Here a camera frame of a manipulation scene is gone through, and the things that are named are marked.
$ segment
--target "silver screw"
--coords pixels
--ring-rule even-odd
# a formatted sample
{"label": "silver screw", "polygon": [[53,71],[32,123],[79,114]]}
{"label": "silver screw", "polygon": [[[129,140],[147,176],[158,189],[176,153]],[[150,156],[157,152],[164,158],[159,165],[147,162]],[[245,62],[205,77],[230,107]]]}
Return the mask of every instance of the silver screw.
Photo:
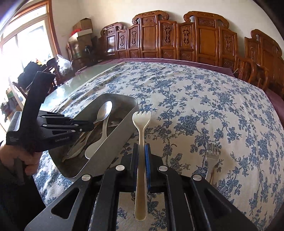
{"label": "silver screw", "polygon": [[90,180],[90,178],[91,178],[91,176],[89,174],[85,174],[85,175],[82,176],[83,181],[88,181],[88,180]]}
{"label": "silver screw", "polygon": [[198,174],[193,175],[192,178],[193,178],[194,180],[196,180],[196,181],[201,181],[201,179],[202,179],[202,177],[201,177],[200,175],[198,175]]}
{"label": "silver screw", "polygon": [[162,165],[162,166],[159,167],[159,170],[160,170],[161,172],[166,172],[166,171],[168,170],[168,167]]}
{"label": "silver screw", "polygon": [[120,165],[116,166],[115,169],[116,169],[117,171],[122,171],[122,170],[125,169],[125,167],[120,164]]}

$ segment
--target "metal tray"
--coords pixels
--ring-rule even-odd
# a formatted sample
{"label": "metal tray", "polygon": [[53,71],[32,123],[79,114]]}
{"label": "metal tray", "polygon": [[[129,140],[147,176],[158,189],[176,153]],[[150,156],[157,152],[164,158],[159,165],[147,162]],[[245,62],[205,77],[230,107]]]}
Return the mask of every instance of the metal tray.
{"label": "metal tray", "polygon": [[114,118],[123,118],[123,120],[117,127],[107,129],[107,139],[91,159],[88,160],[85,156],[83,158],[77,156],[62,162],[62,158],[68,150],[67,146],[49,150],[49,154],[58,170],[64,177],[73,182],[83,174],[92,176],[103,174],[136,129],[132,122],[132,115],[134,112],[139,111],[138,102],[136,98],[125,95],[102,94],[85,107],[74,119],[94,122],[97,119],[100,107],[106,101],[112,102],[112,111],[108,121],[110,122]]}

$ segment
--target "white plastic bag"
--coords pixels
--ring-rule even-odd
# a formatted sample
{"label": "white plastic bag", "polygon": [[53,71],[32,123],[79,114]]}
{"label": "white plastic bag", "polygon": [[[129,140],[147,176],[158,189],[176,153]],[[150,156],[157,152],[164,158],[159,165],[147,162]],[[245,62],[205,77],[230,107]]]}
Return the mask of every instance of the white plastic bag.
{"label": "white plastic bag", "polygon": [[57,55],[58,60],[57,64],[59,66],[59,72],[62,76],[65,76],[68,72],[73,71],[71,62],[67,59],[64,59],[61,55]]}

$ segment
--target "hand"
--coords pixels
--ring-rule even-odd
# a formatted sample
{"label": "hand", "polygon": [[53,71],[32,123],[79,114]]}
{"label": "hand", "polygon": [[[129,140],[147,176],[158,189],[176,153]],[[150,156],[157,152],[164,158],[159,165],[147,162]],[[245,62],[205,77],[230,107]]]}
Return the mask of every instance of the hand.
{"label": "hand", "polygon": [[35,152],[33,154],[30,154],[20,146],[6,145],[5,141],[2,142],[0,146],[0,161],[2,162],[2,164],[11,172],[13,172],[14,159],[19,158],[27,165],[25,168],[25,173],[28,176],[37,173],[41,155],[42,152]]}

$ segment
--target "tablecloth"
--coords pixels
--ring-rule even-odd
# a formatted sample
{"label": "tablecloth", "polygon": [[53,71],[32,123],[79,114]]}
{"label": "tablecloth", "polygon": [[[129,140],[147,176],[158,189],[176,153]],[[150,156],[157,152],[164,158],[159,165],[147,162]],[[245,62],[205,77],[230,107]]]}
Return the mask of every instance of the tablecloth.
{"label": "tablecloth", "polygon": [[[284,130],[261,89],[197,67],[125,62],[86,82],[53,111],[74,117],[103,93],[136,97],[141,111],[152,112],[145,141],[153,154],[179,174],[205,176],[206,144],[217,144],[221,154],[214,169],[214,187],[259,230],[268,226],[283,203]],[[130,154],[137,141],[138,132],[112,165]],[[47,205],[72,184],[48,152],[34,178]],[[116,229],[166,229],[163,194],[148,194],[145,222],[134,219],[134,196],[120,194]]]}

